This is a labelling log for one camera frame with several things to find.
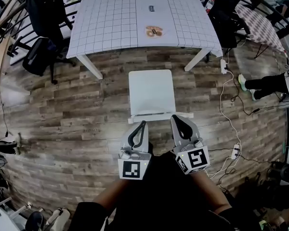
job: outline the white chair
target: white chair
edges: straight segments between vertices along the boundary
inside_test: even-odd
[[[132,71],[130,85],[130,124],[141,121],[169,120],[172,115],[193,118],[193,113],[176,112],[172,74],[166,70]]]

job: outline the black cable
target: black cable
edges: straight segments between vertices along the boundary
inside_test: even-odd
[[[8,175],[7,175],[6,173],[4,173],[4,171],[3,171],[2,169],[0,169],[0,170],[1,170],[1,172],[2,172],[3,175],[5,175],[6,177],[8,177]],[[11,183],[10,183],[10,176],[8,177],[7,181],[8,181],[8,183],[9,183],[9,184],[8,184],[9,187],[10,187],[11,189],[13,189],[15,192],[18,193],[17,198],[18,198],[19,200],[21,200],[22,202],[24,202],[25,205],[27,205],[28,203],[27,203],[25,200],[23,200],[22,198],[20,198],[20,196],[21,196],[22,194],[21,194],[13,185],[11,185]]]
[[[244,160],[247,160],[247,161],[254,161],[254,162],[259,163],[259,164],[271,163],[270,161],[259,162],[259,161],[255,160],[255,159],[247,159],[247,158],[245,158],[244,156],[242,156],[242,154],[239,155],[239,156],[242,157]]]
[[[210,150],[209,152],[222,151],[222,150],[233,150],[233,148],[216,149],[216,150]]]
[[[228,191],[228,190],[221,185],[221,180],[222,180],[222,178],[223,178],[224,176],[229,175],[229,174],[234,174],[234,173],[236,172],[236,169],[235,169],[235,168],[232,168],[229,173],[227,172],[227,169],[228,169],[236,160],[239,160],[240,157],[242,157],[244,160],[254,161],[254,162],[258,163],[258,164],[272,163],[272,162],[270,162],[270,161],[259,162],[259,161],[255,160],[255,159],[247,159],[247,158],[245,158],[244,156],[242,156],[242,152],[241,152],[241,151],[240,151],[239,154],[236,154],[236,155],[237,155],[237,158],[236,158],[235,160],[232,160],[232,162],[227,166],[227,168],[226,168],[226,170],[225,170],[225,173],[218,179],[218,185],[220,185],[221,188],[225,189],[226,191]]]
[[[4,121],[4,124],[5,124],[5,127],[6,127],[5,137],[7,137],[9,135],[9,130],[8,130],[8,126],[6,125],[6,122],[5,122],[5,112],[4,112],[3,102],[2,102],[2,97],[1,97],[1,89],[0,89],[0,102],[1,102],[1,108],[2,108],[2,111],[3,111],[3,121]]]
[[[233,83],[234,83],[234,85],[236,86],[237,94],[236,94],[235,96],[233,96],[233,97],[230,99],[230,101],[233,103],[233,102],[236,100],[236,98],[239,98],[239,99],[241,100],[241,103],[242,103],[242,106],[243,106],[243,112],[244,112],[245,114],[247,114],[248,116],[250,116],[252,113],[248,114],[248,113],[245,111],[245,109],[244,109],[243,100],[242,100],[241,97],[239,96],[239,94],[240,94],[240,89],[239,89],[239,88],[237,87],[237,85],[236,85],[235,78],[233,78]]]
[[[278,101],[282,102],[281,99],[279,98],[278,94],[276,93],[276,91],[274,93],[275,93],[276,97],[278,98]]]
[[[236,85],[235,78],[233,78],[233,83],[234,83],[235,86],[236,86],[237,95],[233,96],[233,97],[230,99],[230,101],[231,101],[231,102],[234,102],[234,101],[236,100],[236,98],[238,97],[238,98],[241,100],[241,102],[242,102],[243,112],[244,112],[245,114],[247,114],[248,116],[250,116],[250,115],[253,114],[253,113],[256,113],[256,112],[260,111],[261,109],[269,109],[269,108],[282,107],[282,106],[287,106],[287,105],[289,105],[289,101],[285,101],[285,102],[282,102],[282,103],[288,103],[288,104],[285,104],[285,105],[274,105],[274,106],[269,106],[269,107],[257,108],[257,109],[253,110],[251,113],[248,114],[248,113],[245,111],[245,109],[244,109],[243,100],[242,100],[241,97],[239,96],[240,90],[239,90],[239,88],[238,88],[237,85]]]

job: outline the black shirt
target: black shirt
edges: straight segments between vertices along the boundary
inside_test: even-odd
[[[288,17],[289,17],[289,0],[284,0],[283,4],[277,6],[275,9],[276,9],[278,12],[282,13],[282,12],[283,12],[283,7],[284,7],[284,5],[287,6],[287,10],[286,10],[286,12],[285,12],[285,14],[284,14],[284,17],[285,17],[285,18],[288,18]]]
[[[252,211],[230,208],[216,215],[171,153],[152,157],[143,180],[133,180],[106,231],[260,231]],[[97,203],[79,203],[69,231],[99,231],[107,217]]]

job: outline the white table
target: white table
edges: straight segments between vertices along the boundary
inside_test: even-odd
[[[102,79],[86,54],[144,46],[201,48],[185,71],[209,52],[222,56],[200,0],[82,0],[66,57],[77,57]]]
[[[169,120],[172,115],[193,118],[193,113],[176,112],[172,74],[165,70],[129,72],[131,118],[129,123]]]

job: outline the wooden floor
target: wooden floor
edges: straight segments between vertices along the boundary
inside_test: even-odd
[[[258,46],[247,42],[229,54],[229,68],[235,78],[240,72],[248,78],[278,74],[271,50],[254,60]],[[197,49],[138,48],[107,51],[90,55],[104,75],[97,80],[78,65],[58,65],[55,68],[59,84],[50,83],[49,70],[43,77],[26,72],[21,64],[7,69],[5,81],[17,82],[31,91],[29,97],[14,96],[2,91],[5,119],[9,131],[21,133],[20,155],[6,155],[3,168],[11,187],[16,206],[30,201],[34,208],[43,207],[49,214],[59,207],[71,213],[80,201],[91,201],[118,177],[118,150],[122,134],[129,128],[130,115],[128,73],[135,70],[170,69],[178,112],[193,112],[193,121],[209,150],[232,148],[238,142],[229,121],[220,113],[220,94],[223,83],[231,74],[222,75],[220,60],[211,57],[190,72],[184,66],[195,56]],[[276,53],[279,66],[285,60]],[[286,111],[280,108],[262,109],[247,116],[237,98],[233,81],[226,84],[222,109],[238,131],[242,155],[258,161],[281,159],[282,144],[286,141]],[[250,93],[240,96],[247,112],[264,106],[278,105],[273,94],[261,101],[251,100]],[[161,155],[174,146],[169,121],[149,122],[149,138],[154,154]],[[0,138],[5,134],[0,108]],[[208,173],[221,169],[230,150],[210,153]],[[268,163],[257,164],[240,158],[234,174],[222,179],[230,190],[246,176],[265,172]],[[216,175],[218,179],[223,172]]]

